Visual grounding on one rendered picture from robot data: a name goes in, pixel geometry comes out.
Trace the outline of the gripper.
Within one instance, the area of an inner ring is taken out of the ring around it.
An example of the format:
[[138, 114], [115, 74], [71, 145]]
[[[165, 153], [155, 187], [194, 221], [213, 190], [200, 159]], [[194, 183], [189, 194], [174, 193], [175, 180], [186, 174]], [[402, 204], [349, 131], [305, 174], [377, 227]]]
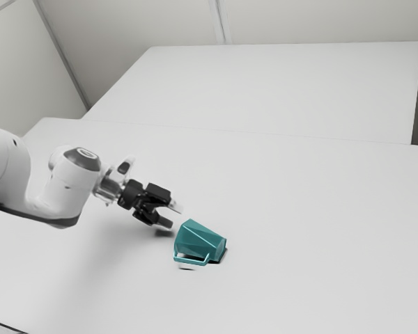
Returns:
[[167, 207], [172, 211], [182, 214], [183, 206], [172, 198], [171, 192], [156, 184], [143, 184], [130, 179], [123, 189], [117, 204], [123, 209], [134, 209], [133, 217], [146, 225], [158, 225], [166, 229], [173, 227], [173, 222], [161, 216], [155, 207]]

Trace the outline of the teal faceted mug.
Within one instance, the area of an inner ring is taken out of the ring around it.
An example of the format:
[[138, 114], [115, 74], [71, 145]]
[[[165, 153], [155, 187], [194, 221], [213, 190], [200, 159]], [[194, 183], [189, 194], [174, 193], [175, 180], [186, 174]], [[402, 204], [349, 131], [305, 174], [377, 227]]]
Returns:
[[227, 239], [195, 220], [188, 219], [179, 228], [173, 245], [173, 260], [205, 266], [220, 263], [226, 254]]

